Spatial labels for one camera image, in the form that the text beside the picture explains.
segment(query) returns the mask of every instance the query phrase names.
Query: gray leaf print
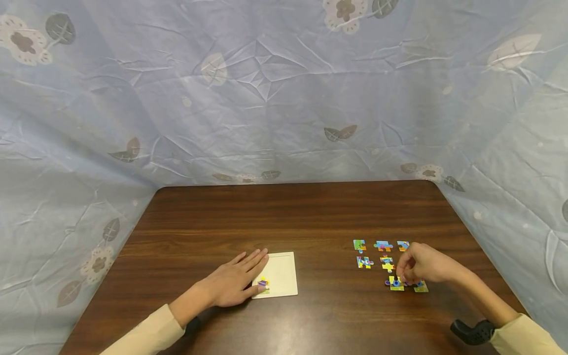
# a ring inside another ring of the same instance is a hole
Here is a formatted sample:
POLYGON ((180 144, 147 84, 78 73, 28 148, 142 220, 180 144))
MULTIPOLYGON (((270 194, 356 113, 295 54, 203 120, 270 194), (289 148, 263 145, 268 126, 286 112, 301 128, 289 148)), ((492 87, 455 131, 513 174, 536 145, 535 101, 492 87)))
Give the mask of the gray leaf print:
POLYGON ((262 175, 260 175, 263 179, 265 180, 274 180, 277 177, 279 177, 281 174, 281 172, 277 171, 277 170, 270 170, 267 172, 263 172, 262 175))
POLYGON ((444 182, 446 183, 446 185, 448 185, 452 189, 456 189, 456 190, 463 192, 463 193, 465 192, 465 190, 460 185, 460 183, 452 176, 446 176, 444 178, 444 182))
POLYGON ((382 19, 394 10, 397 3, 398 0, 373 0, 371 10, 376 18, 382 19))
POLYGON ((407 164, 401 165, 400 169, 407 174, 412 174, 415 173, 416 170, 418 170, 418 166, 416 166, 416 164, 414 164, 413 162, 409 162, 407 164))
POLYGON ((356 130, 357 130, 356 124, 343 128, 341 131, 339 131, 339 139, 351 138, 351 136, 355 134, 356 130))
POLYGON ((134 137, 126 144, 126 151, 109 153, 109 155, 120 161, 133 162, 138 158, 138 153, 140 153, 140 142, 134 137))
POLYGON ((335 128, 324 128, 323 130, 327 139, 332 142, 337 142, 338 140, 344 140, 353 136, 357 130, 357 125, 354 124, 352 126, 345 127, 341 131, 338 131, 335 128))
POLYGON ((218 179, 218 180, 222 180, 222 181, 231 181, 233 180, 232 177, 230 177, 229 175, 225 175, 225 174, 219 174, 219 173, 215 173, 212 175, 214 178, 218 179))
POLYGON ((103 239, 106 241, 113 241, 120 231, 120 220, 118 218, 108 222, 103 230, 103 239))
POLYGON ((56 43, 71 44, 75 41, 75 27, 67 14, 51 15, 45 22, 45 30, 56 43))
POLYGON ((325 136, 332 142, 337 142, 339 140, 339 131, 333 128, 324 128, 325 136))
POLYGON ((57 308, 67 306, 73 302, 81 291, 81 281, 71 281, 65 285, 57 296, 57 308))
POLYGON ((564 204, 562 205, 562 215, 564 216, 564 219, 568 222, 568 200, 566 200, 566 202, 564 202, 564 204))

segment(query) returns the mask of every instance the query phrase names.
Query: right hand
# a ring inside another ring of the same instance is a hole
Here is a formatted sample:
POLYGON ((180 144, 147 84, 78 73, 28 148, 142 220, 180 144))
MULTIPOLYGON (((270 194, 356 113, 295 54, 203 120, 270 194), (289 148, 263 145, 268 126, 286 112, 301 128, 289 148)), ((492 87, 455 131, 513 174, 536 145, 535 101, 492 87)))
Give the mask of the right hand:
POLYGON ((403 282, 418 283, 424 279, 432 282, 456 280, 467 270, 456 260, 440 253, 429 245, 411 243, 400 257, 396 275, 403 282))

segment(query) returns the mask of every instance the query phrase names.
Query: forearm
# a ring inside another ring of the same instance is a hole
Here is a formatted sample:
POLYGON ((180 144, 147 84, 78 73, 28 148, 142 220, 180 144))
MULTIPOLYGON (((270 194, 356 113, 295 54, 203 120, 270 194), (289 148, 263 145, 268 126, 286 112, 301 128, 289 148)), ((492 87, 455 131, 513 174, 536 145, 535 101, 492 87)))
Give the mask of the forearm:
POLYGON ((185 291, 169 307, 179 326, 185 328, 198 314, 211 307, 212 301, 199 282, 185 291))
POLYGON ((475 303, 480 312, 494 326, 500 328, 516 318, 519 313, 497 296, 475 273, 464 268, 458 273, 454 283, 463 289, 475 303))
POLYGON ((186 325, 210 305, 208 295, 196 284, 151 314, 101 355, 155 355, 176 342, 186 325))

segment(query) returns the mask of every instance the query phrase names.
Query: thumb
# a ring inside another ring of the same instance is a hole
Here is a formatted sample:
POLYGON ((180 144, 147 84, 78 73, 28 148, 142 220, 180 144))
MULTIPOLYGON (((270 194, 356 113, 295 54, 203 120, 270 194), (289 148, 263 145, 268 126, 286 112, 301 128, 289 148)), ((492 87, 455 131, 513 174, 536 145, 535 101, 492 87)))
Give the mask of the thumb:
POLYGON ((266 288, 261 285, 254 285, 249 287, 248 289, 243 291, 243 299, 251 298, 253 296, 258 295, 259 293, 264 292, 266 288))

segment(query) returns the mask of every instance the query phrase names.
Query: sleeve cuff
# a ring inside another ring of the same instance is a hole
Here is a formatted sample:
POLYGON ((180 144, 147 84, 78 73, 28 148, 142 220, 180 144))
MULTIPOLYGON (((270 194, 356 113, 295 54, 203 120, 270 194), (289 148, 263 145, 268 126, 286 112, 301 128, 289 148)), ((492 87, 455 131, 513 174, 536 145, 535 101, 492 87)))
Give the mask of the sleeve cuff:
POLYGON ((491 343, 500 354, 566 354, 558 347, 546 330, 524 314, 520 314, 514 321, 495 330, 491 343))

